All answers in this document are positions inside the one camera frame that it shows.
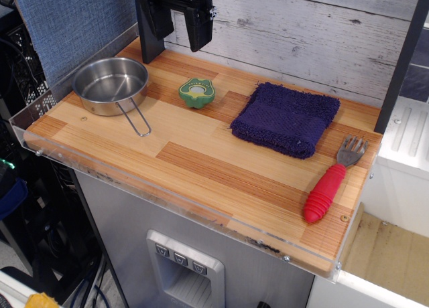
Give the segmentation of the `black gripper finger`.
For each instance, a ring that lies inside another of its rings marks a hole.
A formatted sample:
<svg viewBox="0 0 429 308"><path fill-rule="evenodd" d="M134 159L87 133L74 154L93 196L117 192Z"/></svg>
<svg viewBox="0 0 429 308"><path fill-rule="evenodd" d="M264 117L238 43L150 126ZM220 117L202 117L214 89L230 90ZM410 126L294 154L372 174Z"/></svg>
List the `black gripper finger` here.
<svg viewBox="0 0 429 308"><path fill-rule="evenodd" d="M174 31L171 9L164 0L139 0L149 28L157 40L162 40Z"/></svg>
<svg viewBox="0 0 429 308"><path fill-rule="evenodd" d="M212 40L214 7L204 10L188 7L184 17L190 49L197 52Z"/></svg>

